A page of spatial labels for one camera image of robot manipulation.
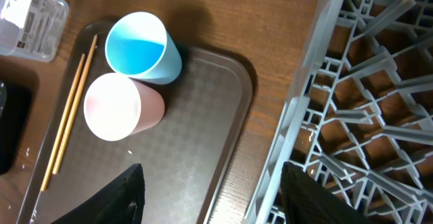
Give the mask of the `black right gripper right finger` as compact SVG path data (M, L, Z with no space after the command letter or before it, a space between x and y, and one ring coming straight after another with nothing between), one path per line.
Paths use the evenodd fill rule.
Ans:
M369 220L291 162L281 169L282 206L287 223L364 224Z

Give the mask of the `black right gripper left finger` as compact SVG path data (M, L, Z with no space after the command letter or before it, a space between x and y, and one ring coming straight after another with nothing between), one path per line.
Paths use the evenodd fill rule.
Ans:
M86 202L55 222L141 224L144 206L143 168L141 164L133 164Z

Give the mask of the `pink cup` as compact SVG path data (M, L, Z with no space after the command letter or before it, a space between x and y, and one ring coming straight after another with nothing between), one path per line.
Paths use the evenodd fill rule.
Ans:
M91 83L83 110L95 136L119 141L157 125L164 116L165 102L155 89L112 72Z

